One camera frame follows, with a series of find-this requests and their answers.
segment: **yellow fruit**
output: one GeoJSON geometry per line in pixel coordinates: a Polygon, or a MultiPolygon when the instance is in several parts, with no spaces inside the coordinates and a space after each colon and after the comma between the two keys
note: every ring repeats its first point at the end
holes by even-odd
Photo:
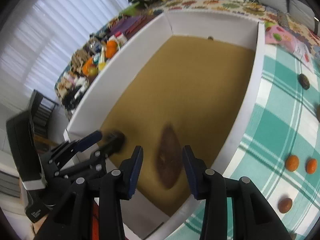
{"type": "Polygon", "coordinates": [[[102,71],[104,69],[104,67],[106,66],[106,64],[107,64],[106,62],[99,63],[98,64],[98,70],[102,71]]]}
{"type": "Polygon", "coordinates": [[[96,67],[90,67],[88,73],[89,76],[96,76],[98,75],[98,69],[96,67]]]}

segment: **white cardboard wall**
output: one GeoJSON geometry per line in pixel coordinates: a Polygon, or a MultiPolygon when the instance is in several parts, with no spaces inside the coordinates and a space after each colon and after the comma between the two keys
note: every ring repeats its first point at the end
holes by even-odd
{"type": "MultiPolygon", "coordinates": [[[[253,111],[264,58],[263,23],[240,15],[225,12],[172,11],[158,16],[130,39],[99,74],[73,115],[64,134],[65,139],[79,139],[99,129],[108,112],[140,69],[172,35],[203,38],[212,36],[216,40],[256,51],[244,101],[229,136],[212,165],[213,169],[223,174],[241,141],[253,111]]],[[[94,148],[95,146],[92,146],[87,153],[78,153],[78,158],[88,158],[94,148]]],[[[107,169],[113,168],[115,166],[107,161],[107,169]]],[[[121,203],[124,223],[141,239],[164,222],[147,238],[148,240],[165,239],[193,213],[198,204],[199,202],[190,196],[169,218],[138,190],[132,200],[121,203]]]]}

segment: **white bottle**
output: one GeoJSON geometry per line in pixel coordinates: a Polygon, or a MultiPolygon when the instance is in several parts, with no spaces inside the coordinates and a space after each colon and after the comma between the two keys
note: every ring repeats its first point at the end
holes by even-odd
{"type": "Polygon", "coordinates": [[[118,40],[117,40],[117,38],[116,38],[114,35],[112,35],[112,36],[108,39],[108,41],[115,41],[116,43],[119,43],[118,40]]]}
{"type": "Polygon", "coordinates": [[[115,34],[115,37],[122,46],[128,41],[127,38],[121,32],[117,32],[115,34]]]}

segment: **brown nut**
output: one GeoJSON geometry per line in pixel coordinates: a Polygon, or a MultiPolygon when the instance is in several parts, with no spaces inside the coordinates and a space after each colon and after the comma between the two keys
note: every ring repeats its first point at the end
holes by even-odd
{"type": "Polygon", "coordinates": [[[308,90],[310,88],[310,82],[309,82],[306,75],[300,74],[298,76],[298,80],[299,80],[300,85],[303,87],[303,89],[308,90]]]}
{"type": "Polygon", "coordinates": [[[287,213],[292,207],[292,199],[285,198],[278,203],[278,209],[282,214],[287,213]]]}

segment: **orange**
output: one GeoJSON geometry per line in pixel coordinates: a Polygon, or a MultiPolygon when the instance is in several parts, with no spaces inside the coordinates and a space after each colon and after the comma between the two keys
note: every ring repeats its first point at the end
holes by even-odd
{"type": "Polygon", "coordinates": [[[288,171],[295,171],[299,166],[299,158],[296,155],[290,155],[285,161],[285,167],[288,171]]]}
{"type": "Polygon", "coordinates": [[[84,63],[84,65],[82,66],[82,73],[83,73],[84,75],[87,76],[87,75],[89,74],[88,68],[89,68],[92,64],[93,64],[93,57],[89,58],[89,59],[87,60],[87,62],[84,63]]]}
{"type": "Polygon", "coordinates": [[[307,173],[309,174],[313,174],[316,172],[316,169],[317,169],[317,160],[316,159],[310,159],[307,163],[307,167],[306,167],[306,170],[307,170],[307,173]]]}
{"type": "Polygon", "coordinates": [[[116,41],[107,42],[107,48],[117,48],[117,47],[118,47],[118,43],[116,43],[116,41]]]}
{"type": "Polygon", "coordinates": [[[107,47],[106,50],[106,58],[112,58],[114,54],[116,54],[117,49],[113,47],[107,47]]]}

